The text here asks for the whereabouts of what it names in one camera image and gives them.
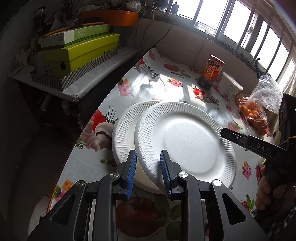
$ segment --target yellow wire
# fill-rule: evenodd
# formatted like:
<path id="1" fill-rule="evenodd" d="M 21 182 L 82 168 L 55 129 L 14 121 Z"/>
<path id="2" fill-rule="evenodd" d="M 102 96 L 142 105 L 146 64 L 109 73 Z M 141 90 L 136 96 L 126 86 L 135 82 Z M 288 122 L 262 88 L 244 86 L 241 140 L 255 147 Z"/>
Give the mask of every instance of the yellow wire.
<path id="1" fill-rule="evenodd" d="M 296 138 L 296 136 L 288 137 L 287 140 L 286 140 L 286 142 L 287 142 L 288 140 L 290 140 L 290 139 L 293 139 L 293 138 Z"/>

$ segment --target metal screw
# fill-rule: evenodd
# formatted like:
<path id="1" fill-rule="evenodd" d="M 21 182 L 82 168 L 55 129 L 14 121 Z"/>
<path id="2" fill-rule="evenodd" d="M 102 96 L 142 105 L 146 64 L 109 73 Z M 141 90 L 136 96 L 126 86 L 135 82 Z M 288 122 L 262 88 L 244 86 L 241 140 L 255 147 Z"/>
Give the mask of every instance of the metal screw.
<path id="1" fill-rule="evenodd" d="M 188 174 L 186 172 L 180 172 L 179 176 L 182 178 L 186 178 L 186 177 L 188 177 Z"/>
<path id="2" fill-rule="evenodd" d="M 110 174 L 110 177 L 111 177 L 111 178 L 118 178 L 118 177 L 119 177 L 119 174 L 118 174 L 117 172 L 112 172 L 112 173 Z"/>
<path id="3" fill-rule="evenodd" d="M 222 185 L 222 182 L 220 180 L 214 180 L 213 184 L 217 187 L 220 187 Z"/>
<path id="4" fill-rule="evenodd" d="M 76 182 L 76 186 L 78 187 L 83 187 L 84 185 L 85 185 L 85 182 L 82 180 Z"/>

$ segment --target white container lid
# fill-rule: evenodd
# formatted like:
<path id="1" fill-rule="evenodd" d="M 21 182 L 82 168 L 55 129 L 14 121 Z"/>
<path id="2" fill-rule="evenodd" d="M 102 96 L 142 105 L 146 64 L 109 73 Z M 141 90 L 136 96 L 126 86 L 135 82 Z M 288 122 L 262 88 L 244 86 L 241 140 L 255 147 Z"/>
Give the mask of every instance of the white container lid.
<path id="1" fill-rule="evenodd" d="M 229 74 L 227 74 L 227 73 L 225 73 L 225 72 L 223 72 L 222 73 L 222 75 L 224 76 L 224 77 L 226 77 L 227 79 L 229 79 L 229 81 L 231 82 L 231 83 L 233 83 L 240 91 L 242 91 L 243 90 L 243 87 L 232 77 L 232 76 L 230 76 Z"/>

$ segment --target wooden brush handle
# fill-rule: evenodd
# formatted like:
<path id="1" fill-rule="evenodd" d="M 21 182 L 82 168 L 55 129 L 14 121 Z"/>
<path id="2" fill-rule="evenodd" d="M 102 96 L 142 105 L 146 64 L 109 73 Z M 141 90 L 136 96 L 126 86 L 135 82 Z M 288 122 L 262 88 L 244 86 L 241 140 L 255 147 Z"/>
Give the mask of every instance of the wooden brush handle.
<path id="1" fill-rule="evenodd" d="M 68 30 L 68 29 L 72 29 L 72 28 L 80 28 L 80 27 L 86 27 L 86 26 L 92 26 L 92 25 L 99 25 L 99 24 L 103 24 L 103 23 L 104 22 L 82 23 L 82 24 L 78 24 L 78 25 L 73 25 L 73 26 L 65 27 L 65 28 L 60 28 L 60 29 L 57 29 L 55 31 L 49 32 L 47 34 L 44 34 L 42 36 L 42 38 L 46 38 L 46 37 L 48 37 L 50 35 L 53 35 L 53 34 L 56 34 L 56 33 L 59 33 L 59 32 L 65 31 L 65 30 Z"/>

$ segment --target floral tablecloth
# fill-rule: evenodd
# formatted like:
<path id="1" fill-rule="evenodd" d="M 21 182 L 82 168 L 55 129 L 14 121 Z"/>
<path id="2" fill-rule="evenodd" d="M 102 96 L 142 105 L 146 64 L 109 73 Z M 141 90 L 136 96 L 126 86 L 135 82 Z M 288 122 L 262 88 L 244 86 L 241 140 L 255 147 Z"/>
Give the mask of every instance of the floral tablecloth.
<path id="1" fill-rule="evenodd" d="M 50 208 L 76 181 L 98 181 L 116 170 L 111 147 L 114 124 L 135 103 L 147 100 L 186 102 L 208 113 L 222 127 L 258 136 L 240 115 L 233 100 L 224 99 L 215 86 L 202 91 L 196 82 L 198 77 L 195 70 L 170 61 L 155 48 L 145 54 L 112 89 L 88 122 L 58 179 Z M 270 131 L 264 139 L 273 141 Z M 252 213 L 260 179 L 259 156 L 236 144 L 233 148 L 237 173 L 231 190 Z M 165 195 L 134 185 L 132 197 L 127 202 L 118 202 L 116 213 L 119 241 L 179 238 L 181 205 L 179 201 L 168 201 Z"/>

